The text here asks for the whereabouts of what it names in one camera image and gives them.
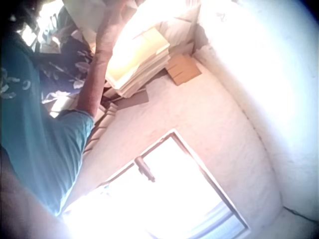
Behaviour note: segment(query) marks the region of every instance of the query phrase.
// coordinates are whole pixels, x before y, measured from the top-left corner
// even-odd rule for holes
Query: patterned fabric
[[[36,57],[43,103],[61,95],[78,94],[92,62],[91,51],[84,43],[69,36],[61,54],[39,53]]]
[[[79,173],[93,128],[85,112],[52,118],[41,104],[39,72],[22,39],[1,40],[1,146],[20,182],[54,215]]]

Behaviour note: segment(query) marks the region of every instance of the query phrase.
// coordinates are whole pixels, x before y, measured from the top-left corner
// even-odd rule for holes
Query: hand
[[[96,35],[96,53],[112,54],[125,23],[121,11],[127,0],[121,0],[110,12],[106,12]]]

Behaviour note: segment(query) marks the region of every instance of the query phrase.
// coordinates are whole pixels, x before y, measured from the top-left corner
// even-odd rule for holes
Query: stack of paper
[[[129,98],[165,68],[170,59],[168,47],[167,40],[155,28],[120,42],[108,64],[106,80],[117,94]]]

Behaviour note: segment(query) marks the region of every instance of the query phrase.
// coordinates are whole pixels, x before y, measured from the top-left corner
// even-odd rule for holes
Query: window
[[[64,218],[75,238],[237,239],[249,232],[174,130]]]

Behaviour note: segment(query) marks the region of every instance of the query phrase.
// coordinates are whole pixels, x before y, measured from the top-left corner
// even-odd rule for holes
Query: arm
[[[90,66],[87,79],[79,95],[77,110],[85,111],[95,117],[103,93],[105,74],[113,54],[113,47],[121,33],[124,24],[121,21],[121,10],[126,1],[122,0],[111,15],[105,14],[105,19],[99,27],[96,36],[96,53]]]
[[[102,98],[105,73],[111,57],[112,52],[96,52],[79,95],[77,110],[85,111],[95,117]]]

